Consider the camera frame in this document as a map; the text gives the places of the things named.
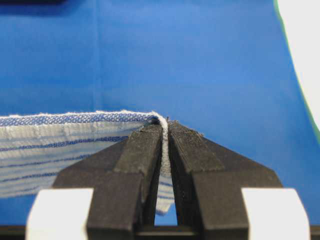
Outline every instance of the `blue surface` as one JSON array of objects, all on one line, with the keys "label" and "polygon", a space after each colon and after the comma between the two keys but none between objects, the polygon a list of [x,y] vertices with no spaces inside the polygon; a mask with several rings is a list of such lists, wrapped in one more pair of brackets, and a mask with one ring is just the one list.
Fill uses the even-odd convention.
[{"label": "blue surface", "polygon": [[[274,169],[320,224],[320,147],[272,0],[0,5],[0,39],[0,115],[154,110]],[[31,201],[0,199],[0,224]]]}]

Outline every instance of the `towel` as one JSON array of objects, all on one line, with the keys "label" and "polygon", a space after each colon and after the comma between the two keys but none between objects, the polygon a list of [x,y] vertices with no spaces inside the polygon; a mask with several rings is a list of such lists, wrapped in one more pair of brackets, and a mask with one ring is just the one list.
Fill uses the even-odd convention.
[{"label": "towel", "polygon": [[156,112],[85,112],[0,117],[0,198],[50,188],[59,171],[159,121],[163,130],[156,213],[174,203],[168,124]]}]

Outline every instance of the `blue stripe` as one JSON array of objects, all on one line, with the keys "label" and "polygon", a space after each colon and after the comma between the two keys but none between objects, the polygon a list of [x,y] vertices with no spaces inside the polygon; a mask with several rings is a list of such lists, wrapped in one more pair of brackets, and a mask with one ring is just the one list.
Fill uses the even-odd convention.
[{"label": "blue stripe", "polygon": [[21,176],[21,177],[14,177],[14,178],[8,178],[4,180],[0,180],[0,183],[6,183],[10,181],[17,181],[20,179],[33,179],[33,178],[42,178],[42,177],[52,177],[57,176],[58,172],[48,172],[48,173],[42,173],[42,174],[32,174],[27,176]]},{"label": "blue stripe", "polygon": [[157,196],[158,199],[170,199],[170,200],[175,200],[174,197],[169,197],[169,196]]},{"label": "blue stripe", "polygon": [[43,179],[36,179],[33,182],[25,182],[24,181],[24,182],[19,182],[19,183],[16,183],[16,184],[12,184],[10,186],[7,186],[7,185],[4,185],[4,183],[1,183],[0,184],[0,191],[3,191],[3,189],[16,188],[16,187],[21,187],[21,186],[25,186],[27,188],[30,185],[34,185],[34,184],[39,183],[39,181],[41,181],[41,184],[43,184],[45,186],[51,186],[55,181],[55,179],[54,179],[55,176],[52,176],[52,177],[53,178],[51,178],[51,179],[47,178],[46,181],[44,181]]},{"label": "blue stripe", "polygon": [[[120,129],[120,130],[115,130],[115,131],[108,131],[108,132],[103,132],[103,131],[99,131],[97,134],[98,135],[103,135],[103,134],[114,134],[116,136],[120,135],[120,134],[123,134],[125,132],[127,132],[127,135],[131,134],[132,132],[140,129],[141,127],[143,127],[144,125],[142,124],[141,126],[139,127],[133,127],[133,128],[126,128],[126,129]],[[87,133],[87,132],[84,132],[84,133],[81,133],[81,131],[79,132],[76,132],[74,134],[70,134],[68,135],[68,137],[83,137],[83,136],[90,136],[90,135],[95,135],[96,133],[94,132],[90,132],[90,133]],[[15,137],[14,139],[0,139],[0,143],[14,143],[14,142],[17,142],[17,141],[28,141],[28,140],[31,140],[31,141],[38,141],[38,140],[51,140],[51,139],[56,139],[56,138],[65,138],[66,135],[50,135],[50,136],[41,136],[41,137],[38,137],[38,138],[35,138],[34,136],[31,136],[31,137]]]},{"label": "blue stripe", "polygon": [[52,124],[79,124],[94,122],[146,122],[158,119],[154,115],[142,113],[84,113],[84,114],[61,114],[49,116],[22,116],[2,117],[0,127],[28,126],[28,125],[52,125]]},{"label": "blue stripe", "polygon": [[7,178],[8,176],[21,176],[21,175],[26,175],[26,174],[36,174],[36,173],[40,173],[42,171],[61,171],[62,169],[65,169],[67,167],[69,167],[72,164],[75,164],[77,162],[81,161],[81,159],[75,160],[74,162],[63,162],[63,165],[57,165],[55,163],[51,163],[49,165],[45,165],[41,167],[32,167],[32,168],[25,168],[25,167],[20,167],[20,168],[16,168],[15,170],[12,170],[12,168],[9,168],[8,171],[6,172],[2,172],[1,176],[0,176],[0,180]]},{"label": "blue stripe", "polygon": [[11,164],[11,165],[7,165],[7,166],[0,166],[0,169],[24,167],[24,166],[30,166],[30,165],[41,165],[41,164],[57,163],[57,162],[66,162],[66,161],[73,161],[73,160],[81,160],[81,159],[87,158],[89,156],[91,156],[91,154],[80,155],[80,156],[76,156],[76,157],[68,157],[68,158],[63,158],[63,159],[48,160],[48,161],[36,161],[36,162],[30,162],[30,163],[24,163],[24,164]]},{"label": "blue stripe", "polygon": [[27,189],[23,189],[23,190],[15,190],[15,191],[6,191],[6,192],[1,192],[0,194],[4,195],[4,194],[14,194],[14,193],[18,193],[18,192],[28,192],[28,191],[32,191],[32,190],[35,190],[37,188],[39,188],[41,186],[35,186],[35,187],[31,187],[31,188],[27,188]]},{"label": "blue stripe", "polygon": [[165,186],[168,186],[168,187],[172,187],[173,186],[172,184],[167,183],[167,182],[163,182],[163,181],[159,181],[159,184],[165,185]]},{"label": "blue stripe", "polygon": [[50,143],[46,145],[41,144],[41,145],[6,147],[6,148],[0,148],[0,152],[24,150],[24,149],[60,148],[60,147],[66,147],[68,145],[75,145],[80,143],[82,144],[82,143],[94,143],[94,142],[119,142],[127,138],[128,138],[127,136],[106,136],[106,137],[100,137],[96,139],[88,138],[88,139],[79,139],[79,140],[73,140],[73,141],[61,141],[61,142],[55,142],[55,143]]}]

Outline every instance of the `blue fabric background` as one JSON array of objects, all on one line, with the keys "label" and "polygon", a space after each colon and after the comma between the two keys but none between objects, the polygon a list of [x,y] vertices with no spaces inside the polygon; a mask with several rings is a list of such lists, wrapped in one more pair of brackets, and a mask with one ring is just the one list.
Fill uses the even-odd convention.
[{"label": "blue fabric background", "polygon": [[[274,169],[320,224],[320,147],[272,0],[0,3],[0,39],[0,115],[154,110]],[[33,199],[0,199],[0,224]]]}]

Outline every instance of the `black plastic part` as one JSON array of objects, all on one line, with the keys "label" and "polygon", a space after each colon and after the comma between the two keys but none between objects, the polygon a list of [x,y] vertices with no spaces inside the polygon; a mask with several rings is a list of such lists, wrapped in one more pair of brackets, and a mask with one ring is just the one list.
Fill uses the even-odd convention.
[{"label": "black plastic part", "polygon": [[241,188],[282,187],[273,170],[176,121],[169,123],[169,156],[178,224],[196,227],[204,239],[248,239]]},{"label": "black plastic part", "polygon": [[153,223],[157,195],[148,195],[158,189],[161,145],[162,128],[149,125],[58,174],[54,188],[94,188],[90,240],[133,239],[135,225]]}]

